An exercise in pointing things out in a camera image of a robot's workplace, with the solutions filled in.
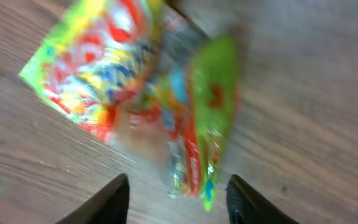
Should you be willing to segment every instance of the wood grain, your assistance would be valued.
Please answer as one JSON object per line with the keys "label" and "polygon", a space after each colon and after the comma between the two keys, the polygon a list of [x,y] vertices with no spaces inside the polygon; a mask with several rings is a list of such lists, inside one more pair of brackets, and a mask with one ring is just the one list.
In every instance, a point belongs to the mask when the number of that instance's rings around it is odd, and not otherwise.
{"label": "wood grain", "polygon": [[0,0],[0,222],[53,223],[121,172],[129,223],[228,223],[239,174],[301,223],[358,223],[358,1],[184,0],[206,32],[242,29],[239,117],[211,213],[171,199],[152,168],[97,142],[16,74],[70,1]]}

